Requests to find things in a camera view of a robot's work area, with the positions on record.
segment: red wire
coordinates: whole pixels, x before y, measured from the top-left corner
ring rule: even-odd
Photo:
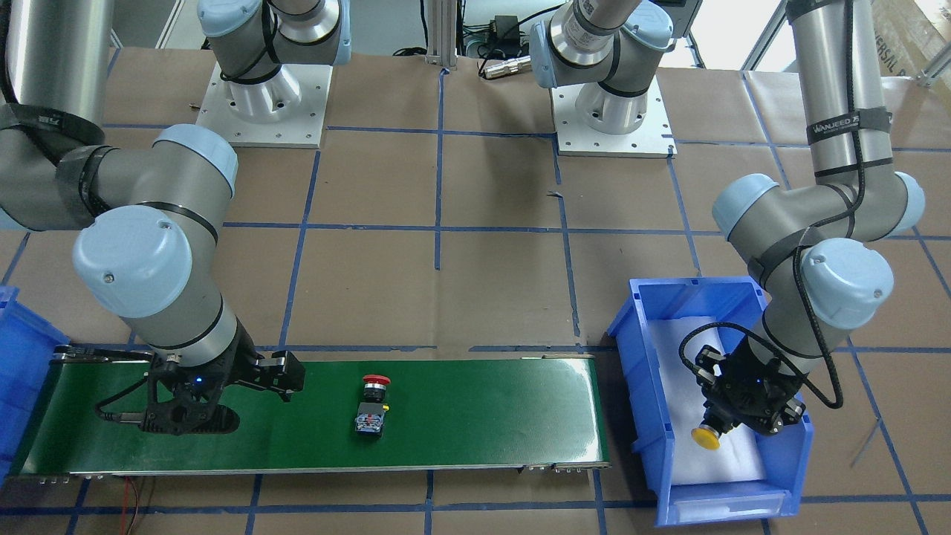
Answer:
[[[122,496],[122,516],[119,519],[119,535],[126,533],[126,508],[128,507],[128,477],[126,477],[126,491]]]

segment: green conveyor belt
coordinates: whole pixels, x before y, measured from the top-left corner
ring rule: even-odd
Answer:
[[[591,359],[308,362],[289,404],[240,386],[227,435],[180,437],[103,422],[93,405],[145,364],[53,366],[11,474],[320,472],[608,464]],[[358,435],[362,376],[393,383],[381,438]],[[141,410],[145,389],[109,407]]]

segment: metal cylinder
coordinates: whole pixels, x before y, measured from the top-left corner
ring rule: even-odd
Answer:
[[[112,0],[14,0],[7,59],[21,104],[103,122]]]
[[[319,8],[326,0],[271,0],[271,5],[288,15],[303,15]]]
[[[825,5],[792,22],[803,89],[806,122],[810,125],[849,112],[846,99],[844,0]],[[875,52],[875,33],[868,0],[855,0],[852,25],[853,94],[857,109],[884,106],[882,80]],[[863,159],[890,158],[888,132],[862,129]],[[842,134],[811,146],[815,170],[854,165],[851,134]]]
[[[640,6],[641,0],[619,0],[616,2],[592,2],[574,0],[581,13],[592,25],[604,30],[615,30],[628,20],[631,13]]]
[[[637,130],[647,113],[647,94],[632,98],[605,91],[599,84],[585,84],[574,101],[574,108],[585,123],[600,132],[622,135]]]

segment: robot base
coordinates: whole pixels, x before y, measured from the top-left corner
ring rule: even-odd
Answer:
[[[666,158],[677,153],[670,132],[670,120],[661,98],[657,80],[650,82],[648,110],[641,127],[629,134],[611,135],[589,127],[574,101],[581,85],[552,89],[554,125],[558,132],[558,151],[574,156],[629,156]]]
[[[213,130],[232,147],[277,147],[319,149],[323,120],[330,94],[333,68],[327,65],[285,65],[301,84],[301,102],[277,123],[251,123],[234,113],[228,104],[227,87],[215,65],[195,122]]]

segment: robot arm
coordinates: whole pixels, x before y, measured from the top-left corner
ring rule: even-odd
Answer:
[[[259,355],[210,274],[234,195],[234,150],[194,125],[166,129],[149,150],[103,145],[111,3],[0,7],[12,7],[0,40],[0,75],[11,80],[0,109],[0,228],[82,229],[73,249],[80,277],[154,349],[139,384],[148,383],[146,409],[97,407],[100,416],[158,433],[230,432],[238,418],[218,405],[225,386],[289,401],[303,367],[286,351]],[[8,58],[19,63],[11,69]],[[160,384],[170,401],[159,402]]]
[[[542,88],[585,84],[575,107],[588,126],[627,134],[643,122],[672,35],[670,17],[651,2],[573,0],[532,27],[532,70]]]
[[[694,439],[710,448],[740,424],[770,435],[798,423],[805,407],[794,395],[803,385],[842,406],[829,351],[871,319],[893,286],[888,263],[862,242],[911,228],[924,210],[917,182],[892,166],[870,2],[791,0],[787,13],[817,184],[785,191],[754,174],[714,203],[718,226],[772,301],[726,357],[705,347],[691,363],[687,340],[681,345],[707,398]],[[821,361],[833,400],[807,379]]]

